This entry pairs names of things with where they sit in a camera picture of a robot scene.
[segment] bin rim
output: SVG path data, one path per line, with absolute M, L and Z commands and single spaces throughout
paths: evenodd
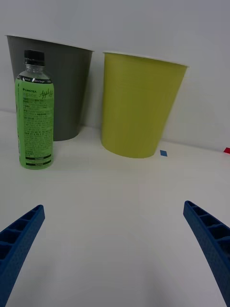
M 124 52 L 119 52 L 119 51 L 103 51 L 104 54 L 106 53 L 111 53 L 111 54 L 120 54 L 123 56 L 130 56 L 130 57 L 136 57 L 136 58 L 144 58 L 144 59 L 154 59 L 157 61 L 162 61 L 162 62 L 167 62 L 167 63 L 171 63 L 171 64 L 177 64 L 177 65 L 181 65 L 181 66 L 185 66 L 185 67 L 189 67 L 186 64 L 182 64 L 182 63 L 178 63 L 178 62 L 172 62 L 172 61 L 168 61 L 166 59 L 160 59 L 160 58 L 154 58 L 154 57 L 150 57 L 150 56 L 143 56 L 140 54 L 132 54 L 132 53 L 124 53 Z
M 83 49 L 83 50 L 94 52 L 94 50 L 91 50 L 91 49 L 88 49 L 88 48 L 79 47 L 79 46 L 76 46 L 76 45 L 70 45 L 69 43 L 66 43 L 64 40 L 52 41 L 52 40 L 48 40 L 48 39 L 42 39 L 42 38 L 39 38 L 39 37 L 30 37 L 30 36 L 26 36 L 26 35 L 16 35 L 16 34 L 6 34 L 5 36 L 34 39 L 34 40 L 39 40 L 39 41 L 42 41 L 42 42 L 64 45 L 64 46 L 68 46 L 68 47 L 75 47 L 75 48 L 78 48 L 78 49 Z

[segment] bottle neck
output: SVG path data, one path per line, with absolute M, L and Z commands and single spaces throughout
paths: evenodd
M 26 64 L 26 71 L 29 73 L 43 73 L 44 66 L 36 66 L 31 64 Z

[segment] green bottle label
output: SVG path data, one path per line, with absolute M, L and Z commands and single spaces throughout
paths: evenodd
M 45 168 L 53 160 L 54 86 L 50 79 L 19 75 L 15 97 L 20 163 Z

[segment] blue tape marker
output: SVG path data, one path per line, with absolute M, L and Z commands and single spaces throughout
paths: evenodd
M 167 155 L 167 152 L 165 151 L 165 150 L 160 150 L 160 152 L 161 152 L 161 155 L 163 155 L 164 157 L 167 157 L 168 155 Z

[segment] white table surface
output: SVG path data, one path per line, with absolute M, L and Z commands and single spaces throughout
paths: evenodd
M 92 128 L 54 148 L 50 168 L 23 169 L 15 115 L 0 112 L 0 228 L 46 214 L 7 307 L 225 306 L 183 207 L 230 225 L 230 155 L 160 142 L 129 159 Z

